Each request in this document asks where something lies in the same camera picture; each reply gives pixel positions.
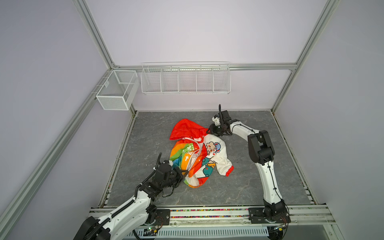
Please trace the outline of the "rainbow red kids jacket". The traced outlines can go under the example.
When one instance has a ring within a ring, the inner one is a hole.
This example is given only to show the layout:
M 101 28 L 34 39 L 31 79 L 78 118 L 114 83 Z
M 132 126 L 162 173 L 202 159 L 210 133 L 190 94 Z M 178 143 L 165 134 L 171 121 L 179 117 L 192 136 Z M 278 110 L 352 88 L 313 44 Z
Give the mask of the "rainbow red kids jacket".
M 175 145 L 170 153 L 173 167 L 188 171 L 184 183 L 191 188 L 205 184 L 214 170 L 228 177 L 235 169 L 228 159 L 226 144 L 208 129 L 182 119 L 173 128 L 170 140 Z

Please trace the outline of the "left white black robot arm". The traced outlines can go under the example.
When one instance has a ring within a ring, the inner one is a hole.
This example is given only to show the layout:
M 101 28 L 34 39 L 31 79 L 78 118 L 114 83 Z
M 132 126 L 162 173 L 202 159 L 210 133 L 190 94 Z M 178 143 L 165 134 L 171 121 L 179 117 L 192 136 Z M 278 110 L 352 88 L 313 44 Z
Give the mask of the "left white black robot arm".
M 157 163 L 154 171 L 135 188 L 133 197 L 99 218 L 88 217 L 76 233 L 75 240 L 122 240 L 128 234 L 136 235 L 142 225 L 162 225 L 164 218 L 157 215 L 154 202 L 164 189 L 174 190 L 184 181 L 189 171 L 172 167 L 170 161 Z

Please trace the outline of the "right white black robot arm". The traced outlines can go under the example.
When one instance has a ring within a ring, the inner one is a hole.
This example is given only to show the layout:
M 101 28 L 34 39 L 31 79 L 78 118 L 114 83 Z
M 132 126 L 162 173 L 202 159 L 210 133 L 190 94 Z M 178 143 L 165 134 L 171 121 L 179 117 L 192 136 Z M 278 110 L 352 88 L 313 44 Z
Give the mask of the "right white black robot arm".
M 232 119 L 228 111 L 219 112 L 212 118 L 213 123 L 207 130 L 208 134 L 217 137 L 237 135 L 248 143 L 250 159 L 255 163 L 263 186 L 264 210 L 260 217 L 272 223 L 278 220 L 289 222 L 290 212 L 282 198 L 274 171 L 275 149 L 269 133 L 246 126 L 237 119 Z

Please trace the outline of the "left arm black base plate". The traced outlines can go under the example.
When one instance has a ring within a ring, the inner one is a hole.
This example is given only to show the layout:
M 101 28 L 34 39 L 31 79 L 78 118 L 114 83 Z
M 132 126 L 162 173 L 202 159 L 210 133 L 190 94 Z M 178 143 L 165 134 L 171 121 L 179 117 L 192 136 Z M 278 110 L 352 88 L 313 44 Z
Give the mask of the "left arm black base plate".
M 170 209 L 157 209 L 149 213 L 145 222 L 147 226 L 168 226 L 171 220 Z

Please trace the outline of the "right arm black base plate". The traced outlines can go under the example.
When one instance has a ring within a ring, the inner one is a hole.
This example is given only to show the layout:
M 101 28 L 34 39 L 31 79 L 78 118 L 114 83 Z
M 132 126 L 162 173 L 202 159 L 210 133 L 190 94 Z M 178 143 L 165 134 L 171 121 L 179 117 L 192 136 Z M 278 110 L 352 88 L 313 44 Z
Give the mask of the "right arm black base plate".
M 252 224 L 290 224 L 287 209 L 274 210 L 267 207 L 249 208 L 249 220 Z

